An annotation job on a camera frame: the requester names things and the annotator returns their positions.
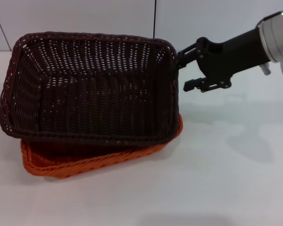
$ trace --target wicker basket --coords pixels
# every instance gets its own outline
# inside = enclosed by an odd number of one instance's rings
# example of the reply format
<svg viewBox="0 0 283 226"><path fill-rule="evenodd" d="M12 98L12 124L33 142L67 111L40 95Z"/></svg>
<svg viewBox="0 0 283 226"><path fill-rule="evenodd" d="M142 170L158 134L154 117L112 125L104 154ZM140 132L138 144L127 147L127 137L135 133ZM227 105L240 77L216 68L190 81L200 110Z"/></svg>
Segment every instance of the wicker basket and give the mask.
<svg viewBox="0 0 283 226"><path fill-rule="evenodd" d="M45 32L15 44L0 97L9 136L150 146L177 133L176 51L164 40Z"/></svg>
<svg viewBox="0 0 283 226"><path fill-rule="evenodd" d="M183 129L179 116L178 136ZM36 176L67 178L90 170L143 157L160 151L167 144L141 148L117 146L65 145L21 141L23 164Z"/></svg>

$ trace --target orange wicker basket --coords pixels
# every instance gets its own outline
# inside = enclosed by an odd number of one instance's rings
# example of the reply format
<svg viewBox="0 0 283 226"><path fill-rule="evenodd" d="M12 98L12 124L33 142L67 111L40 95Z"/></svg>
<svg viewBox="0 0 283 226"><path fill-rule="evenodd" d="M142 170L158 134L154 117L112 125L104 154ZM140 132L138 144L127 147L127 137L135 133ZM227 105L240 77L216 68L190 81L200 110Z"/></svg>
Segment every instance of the orange wicker basket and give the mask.
<svg viewBox="0 0 283 226"><path fill-rule="evenodd" d="M178 127L176 136L183 129L181 116L179 116ZM27 172L36 176L51 176L62 179L143 157L160 151L166 145L128 148L123 146L70 145L21 140L21 151L23 165Z"/></svg>

